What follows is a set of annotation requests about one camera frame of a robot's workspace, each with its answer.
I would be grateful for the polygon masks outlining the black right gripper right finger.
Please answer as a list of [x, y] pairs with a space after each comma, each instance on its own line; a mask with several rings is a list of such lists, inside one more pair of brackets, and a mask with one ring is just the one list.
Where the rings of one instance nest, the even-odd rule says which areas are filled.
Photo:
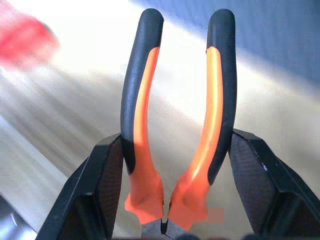
[[320, 240], [320, 199], [256, 135], [235, 129], [229, 158], [253, 233], [248, 240]]

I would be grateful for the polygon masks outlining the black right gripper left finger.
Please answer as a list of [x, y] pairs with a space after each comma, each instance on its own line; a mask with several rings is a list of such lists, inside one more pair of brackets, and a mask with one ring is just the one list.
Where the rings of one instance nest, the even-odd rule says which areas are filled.
[[120, 134], [98, 142], [65, 182], [36, 240], [110, 240], [123, 162]]

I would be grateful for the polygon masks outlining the orange and black handled pliers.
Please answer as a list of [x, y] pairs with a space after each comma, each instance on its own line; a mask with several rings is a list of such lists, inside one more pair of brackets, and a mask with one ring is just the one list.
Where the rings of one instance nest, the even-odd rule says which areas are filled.
[[157, 9], [142, 12], [125, 74], [120, 110], [122, 151], [130, 181], [125, 209], [138, 218], [142, 238], [183, 240], [189, 238], [192, 225], [208, 219], [207, 195], [231, 144], [237, 106], [236, 24], [229, 9], [219, 9], [209, 19], [206, 112], [200, 143], [172, 192], [166, 213], [164, 185], [148, 137], [149, 96], [163, 25]]

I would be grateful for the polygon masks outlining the blurred red object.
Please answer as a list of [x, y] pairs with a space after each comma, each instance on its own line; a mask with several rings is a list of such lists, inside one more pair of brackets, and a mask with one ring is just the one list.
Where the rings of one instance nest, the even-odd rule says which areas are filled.
[[50, 61], [60, 44], [54, 33], [34, 17], [0, 21], [0, 66], [28, 71]]

